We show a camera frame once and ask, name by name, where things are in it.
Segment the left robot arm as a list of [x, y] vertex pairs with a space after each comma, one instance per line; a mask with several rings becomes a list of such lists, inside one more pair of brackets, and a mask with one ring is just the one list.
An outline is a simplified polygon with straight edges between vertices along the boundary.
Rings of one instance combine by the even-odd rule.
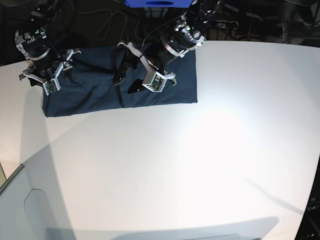
[[167, 71], [166, 67], [205, 43], [210, 22], [215, 19], [220, 6], [219, 0], [198, 0], [187, 9], [170, 11], [164, 22], [144, 37], [141, 45], [120, 41], [118, 45], [125, 47], [126, 53], [112, 85], [120, 85], [128, 69], [136, 69], [142, 64], [146, 75], [130, 86], [128, 94], [144, 90], [161, 93], [168, 82], [175, 86], [176, 74]]

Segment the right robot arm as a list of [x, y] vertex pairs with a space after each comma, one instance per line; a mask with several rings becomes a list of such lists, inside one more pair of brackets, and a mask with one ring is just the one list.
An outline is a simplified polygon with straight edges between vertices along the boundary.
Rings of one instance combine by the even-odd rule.
[[59, 75], [70, 71], [75, 66], [73, 55], [81, 53], [78, 48], [58, 50], [54, 44], [54, 20], [63, 4], [63, 0], [37, 0], [25, 27], [14, 35], [17, 50], [30, 61], [19, 79], [42, 87], [46, 95], [61, 89]]

